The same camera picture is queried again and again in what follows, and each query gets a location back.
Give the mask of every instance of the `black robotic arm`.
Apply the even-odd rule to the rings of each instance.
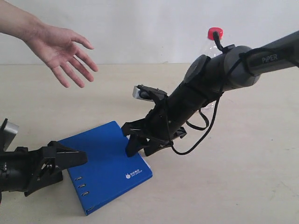
[[[222,53],[214,58],[198,57],[170,96],[159,89],[135,86],[133,97],[154,101],[155,106],[145,118],[123,125],[123,134],[129,136],[127,156],[133,156],[141,149],[149,156],[168,147],[180,155],[191,152],[210,132],[224,92],[253,86],[263,73],[299,67],[299,31],[257,49],[235,45],[222,47],[217,32],[214,32],[214,40]],[[200,110],[214,101],[214,115],[208,127],[209,122]],[[205,119],[208,129],[190,150],[180,153],[173,147],[173,140],[186,135],[182,127],[184,123],[198,130],[205,129],[188,122],[197,111]]]
[[[62,181],[64,169],[87,163],[85,152],[67,148],[57,141],[38,150],[17,147],[13,152],[7,152],[18,129],[8,119],[0,127],[0,203],[4,191],[19,191],[29,196]]]

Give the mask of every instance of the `beige table surface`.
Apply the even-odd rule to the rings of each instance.
[[[38,149],[112,120],[143,118],[151,102],[135,84],[171,93],[188,64],[100,65],[83,89],[62,87],[44,66],[0,66],[0,117],[20,126],[9,151]],[[70,178],[24,197],[3,193],[1,224],[298,224],[299,70],[265,74],[221,99],[208,137],[187,156],[165,149],[145,160],[153,177],[85,217]],[[192,117],[197,125],[203,122]],[[186,127],[189,149],[203,134]]]

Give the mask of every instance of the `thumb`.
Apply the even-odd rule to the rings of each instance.
[[[77,34],[74,31],[72,31],[72,33],[71,33],[71,41],[80,43],[87,49],[90,49],[90,50],[94,49],[92,44],[85,37],[81,36],[80,34]]]

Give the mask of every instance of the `blue binder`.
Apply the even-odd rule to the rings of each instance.
[[[68,169],[86,216],[153,175],[139,154],[126,156],[128,138],[115,121],[59,142],[87,154],[86,164]]]

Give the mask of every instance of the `white logo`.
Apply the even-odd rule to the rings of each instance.
[[[137,169],[137,170],[135,170],[135,171],[132,172],[132,173],[126,174],[126,178],[127,178],[127,179],[130,179],[131,177],[133,177],[133,176],[135,176],[135,175],[137,175],[137,174],[139,174],[139,173],[141,173],[141,172],[142,172],[142,170]]]

